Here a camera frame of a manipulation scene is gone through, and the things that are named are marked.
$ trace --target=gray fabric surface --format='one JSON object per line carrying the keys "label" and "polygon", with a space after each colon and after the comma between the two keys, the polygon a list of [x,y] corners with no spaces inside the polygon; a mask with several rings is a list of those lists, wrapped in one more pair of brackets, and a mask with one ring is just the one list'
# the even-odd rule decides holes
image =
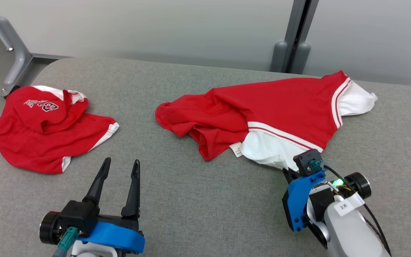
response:
{"label": "gray fabric surface", "polygon": [[[119,59],[52,63],[34,84],[81,91],[89,112],[112,116],[121,127],[60,175],[16,169],[0,155],[0,257],[51,256],[55,247],[38,238],[41,219],[81,200],[107,156],[112,164],[102,214],[120,213],[132,163],[141,161],[145,256],[325,256],[308,229],[290,231],[282,172],[230,150],[205,162],[194,140],[177,138],[154,118],[159,104],[183,94],[294,76]],[[368,114],[344,118],[323,157],[342,175],[360,171],[370,180],[367,203],[393,256],[411,256],[411,86],[358,84],[379,100]]]}

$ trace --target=blue bracket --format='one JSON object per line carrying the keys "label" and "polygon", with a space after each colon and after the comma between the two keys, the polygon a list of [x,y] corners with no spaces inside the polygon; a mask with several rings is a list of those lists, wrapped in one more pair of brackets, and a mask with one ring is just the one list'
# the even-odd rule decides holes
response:
{"label": "blue bracket", "polygon": [[106,222],[98,222],[89,237],[78,240],[134,253],[144,252],[145,247],[145,238],[136,231]]}
{"label": "blue bracket", "polygon": [[288,190],[284,195],[286,199],[285,212],[288,211],[287,218],[291,224],[293,231],[300,231],[304,228],[304,208],[307,205],[310,190],[313,186],[325,180],[326,174],[324,171],[318,171],[307,177],[298,177],[293,180],[288,186]]}

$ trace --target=gray wall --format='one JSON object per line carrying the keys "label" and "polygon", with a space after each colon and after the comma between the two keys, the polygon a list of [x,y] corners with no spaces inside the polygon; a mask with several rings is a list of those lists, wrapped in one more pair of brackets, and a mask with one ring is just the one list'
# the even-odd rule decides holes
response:
{"label": "gray wall", "polygon": [[292,0],[0,0],[28,50],[269,70]]}
{"label": "gray wall", "polygon": [[411,85],[411,1],[320,0],[306,41],[306,75]]}

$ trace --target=green connector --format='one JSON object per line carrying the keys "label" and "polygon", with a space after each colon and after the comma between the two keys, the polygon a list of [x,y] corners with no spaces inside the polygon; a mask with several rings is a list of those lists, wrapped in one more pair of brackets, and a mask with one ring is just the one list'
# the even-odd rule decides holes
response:
{"label": "green connector", "polygon": [[64,233],[61,241],[58,243],[58,249],[52,255],[52,257],[66,257],[67,251],[73,246],[74,242],[78,238],[78,229],[69,227]]}
{"label": "green connector", "polygon": [[310,169],[311,169],[313,172],[321,171],[321,166],[320,166],[321,163],[322,163],[322,161],[320,161],[320,160],[318,160],[318,161],[311,161],[311,162],[309,163]]}

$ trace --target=handwritten label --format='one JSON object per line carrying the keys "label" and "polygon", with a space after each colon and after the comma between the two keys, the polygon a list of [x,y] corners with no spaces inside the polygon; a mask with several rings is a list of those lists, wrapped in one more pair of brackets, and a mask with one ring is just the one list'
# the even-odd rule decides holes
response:
{"label": "handwritten label", "polygon": [[243,153],[240,150],[240,146],[242,145],[242,142],[237,142],[237,143],[233,143],[232,145],[229,146],[229,148],[231,148],[231,150],[233,150],[235,156],[237,158],[239,158],[240,156],[243,156]]}
{"label": "handwritten label", "polygon": [[359,206],[364,204],[364,200],[361,196],[356,192],[352,196],[348,197],[347,199],[336,203],[334,208],[339,213],[340,216],[344,216],[347,213],[351,212],[352,210],[358,208]]}

